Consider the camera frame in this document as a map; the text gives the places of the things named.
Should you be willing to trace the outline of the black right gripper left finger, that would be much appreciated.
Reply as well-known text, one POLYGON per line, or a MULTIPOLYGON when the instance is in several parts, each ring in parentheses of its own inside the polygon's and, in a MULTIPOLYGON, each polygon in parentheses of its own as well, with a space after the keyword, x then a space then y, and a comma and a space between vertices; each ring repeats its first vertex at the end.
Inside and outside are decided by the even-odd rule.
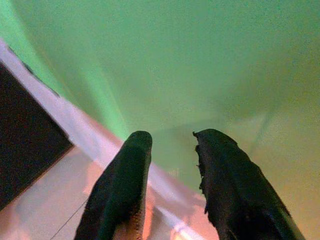
POLYGON ((143 239, 153 139, 129 135, 95 182, 75 231, 76 240, 143 239))

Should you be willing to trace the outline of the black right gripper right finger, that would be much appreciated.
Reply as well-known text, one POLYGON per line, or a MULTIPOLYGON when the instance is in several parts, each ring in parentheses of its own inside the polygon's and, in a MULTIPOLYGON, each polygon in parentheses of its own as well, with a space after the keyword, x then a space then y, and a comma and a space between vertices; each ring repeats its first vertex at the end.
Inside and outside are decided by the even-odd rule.
POLYGON ((192 134, 204 213, 219 239, 305 239, 261 168, 234 139, 213 128, 192 134))

